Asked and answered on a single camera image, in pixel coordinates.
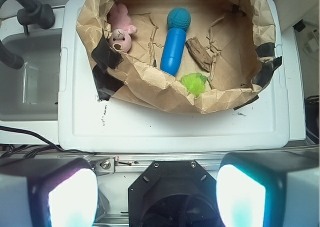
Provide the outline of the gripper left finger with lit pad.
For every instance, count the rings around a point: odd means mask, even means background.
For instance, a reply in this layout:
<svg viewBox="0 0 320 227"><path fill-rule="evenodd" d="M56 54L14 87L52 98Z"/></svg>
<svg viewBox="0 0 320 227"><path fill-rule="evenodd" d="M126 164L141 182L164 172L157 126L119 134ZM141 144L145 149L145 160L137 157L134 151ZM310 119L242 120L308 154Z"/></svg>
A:
<svg viewBox="0 0 320 227"><path fill-rule="evenodd" d="M98 181L83 158L2 158L2 227L91 227Z"/></svg>

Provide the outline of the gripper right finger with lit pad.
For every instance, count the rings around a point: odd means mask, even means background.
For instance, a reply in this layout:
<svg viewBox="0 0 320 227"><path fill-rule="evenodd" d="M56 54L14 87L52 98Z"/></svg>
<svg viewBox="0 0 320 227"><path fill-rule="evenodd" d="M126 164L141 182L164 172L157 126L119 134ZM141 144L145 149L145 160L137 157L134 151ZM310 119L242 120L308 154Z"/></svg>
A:
<svg viewBox="0 0 320 227"><path fill-rule="evenodd" d="M227 227L318 227L319 151L227 153L216 200Z"/></svg>

